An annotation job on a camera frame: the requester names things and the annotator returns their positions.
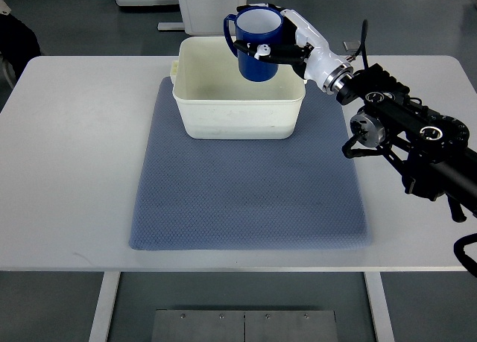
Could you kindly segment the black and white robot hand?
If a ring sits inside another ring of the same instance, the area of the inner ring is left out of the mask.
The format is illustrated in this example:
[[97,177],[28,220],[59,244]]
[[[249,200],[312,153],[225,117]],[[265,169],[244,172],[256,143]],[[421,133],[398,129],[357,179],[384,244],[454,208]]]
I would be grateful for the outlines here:
[[353,67],[333,53],[323,35],[296,10],[271,3],[245,4],[237,7],[237,13],[246,7],[262,6],[278,10],[283,17],[282,41],[278,44],[246,44],[234,41],[234,46],[265,63],[292,66],[304,80],[313,80],[320,89],[331,95],[344,88],[353,77]]

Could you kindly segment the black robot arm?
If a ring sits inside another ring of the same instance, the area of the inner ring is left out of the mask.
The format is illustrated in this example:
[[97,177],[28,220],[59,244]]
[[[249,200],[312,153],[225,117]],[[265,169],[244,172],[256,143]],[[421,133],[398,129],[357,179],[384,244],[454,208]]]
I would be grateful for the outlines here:
[[445,196],[453,221],[465,222],[465,209],[476,212],[476,152],[468,147],[469,129],[411,97],[380,65],[370,65],[367,29],[363,22],[356,51],[364,68],[342,79],[337,93],[340,104],[356,98],[364,103],[350,121],[353,135],[343,154],[384,157],[400,174],[406,194],[430,201]]

